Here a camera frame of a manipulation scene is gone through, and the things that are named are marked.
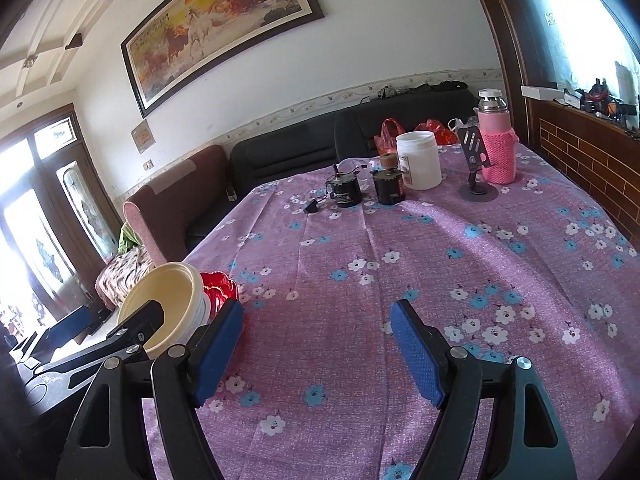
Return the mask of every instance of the white box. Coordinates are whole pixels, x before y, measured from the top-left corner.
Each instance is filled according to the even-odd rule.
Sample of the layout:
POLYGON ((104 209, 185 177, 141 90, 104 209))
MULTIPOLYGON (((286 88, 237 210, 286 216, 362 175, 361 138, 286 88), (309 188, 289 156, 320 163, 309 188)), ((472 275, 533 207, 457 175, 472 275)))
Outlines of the white box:
POLYGON ((554 99, 564 99, 564 91, 555 88, 544 88, 542 86, 521 86, 522 95, 531 97, 538 101, 553 101, 554 99))

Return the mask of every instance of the metal screw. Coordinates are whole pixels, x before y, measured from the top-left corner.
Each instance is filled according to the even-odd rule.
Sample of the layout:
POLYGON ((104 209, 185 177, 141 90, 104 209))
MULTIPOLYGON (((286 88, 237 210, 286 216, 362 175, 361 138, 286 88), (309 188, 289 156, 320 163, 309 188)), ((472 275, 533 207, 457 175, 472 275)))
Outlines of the metal screw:
POLYGON ((526 357, 518 357, 516 359, 516 364, 523 370, 529 370, 529 368, 531 368, 531 361, 529 361, 526 357))
POLYGON ((449 352, 451 353, 451 357, 455 357, 456 359, 464 359, 469 355, 469 352, 467 352, 465 348, 462 348, 462 346, 454 346, 449 352))
POLYGON ((169 348, 169 357, 182 357, 184 355, 184 346, 174 345, 169 348))
POLYGON ((118 359, 117 357, 109 357, 104 361, 104 367, 107 368, 107 370, 113 370, 114 368, 117 368, 119 365, 120 365, 120 359, 118 359))

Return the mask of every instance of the green cloth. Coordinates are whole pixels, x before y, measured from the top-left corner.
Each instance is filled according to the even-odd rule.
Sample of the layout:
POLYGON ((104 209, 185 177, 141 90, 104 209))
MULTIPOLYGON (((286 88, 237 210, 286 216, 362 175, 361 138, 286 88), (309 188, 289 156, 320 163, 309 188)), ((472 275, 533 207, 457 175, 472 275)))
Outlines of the green cloth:
POLYGON ((120 229, 120 241, 118 242, 118 254, 124 254, 129 251, 135 245, 142 245, 142 240, 135 233, 135 231, 129 225, 129 222, 124 222, 122 229, 120 229))

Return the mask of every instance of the brick-patterned wood panel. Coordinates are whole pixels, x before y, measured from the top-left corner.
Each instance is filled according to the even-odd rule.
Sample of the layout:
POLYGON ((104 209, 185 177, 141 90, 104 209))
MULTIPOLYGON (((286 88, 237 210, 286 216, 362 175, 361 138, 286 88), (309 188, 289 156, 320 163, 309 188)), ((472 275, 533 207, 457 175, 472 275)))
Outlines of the brick-patterned wood panel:
POLYGON ((533 148, 593 196, 640 247, 640 143, 584 112, 534 100, 529 105, 533 138, 540 139, 533 148))

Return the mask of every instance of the pink knitted cover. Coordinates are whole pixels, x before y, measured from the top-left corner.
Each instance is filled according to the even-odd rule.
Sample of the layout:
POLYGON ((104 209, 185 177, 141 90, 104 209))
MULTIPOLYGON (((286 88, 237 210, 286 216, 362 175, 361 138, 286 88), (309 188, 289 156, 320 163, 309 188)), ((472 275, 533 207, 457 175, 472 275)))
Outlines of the pink knitted cover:
POLYGON ((501 134, 482 133, 492 166, 482 168, 482 176, 492 184, 510 184, 516 179, 516 143, 520 139, 513 131, 501 134))

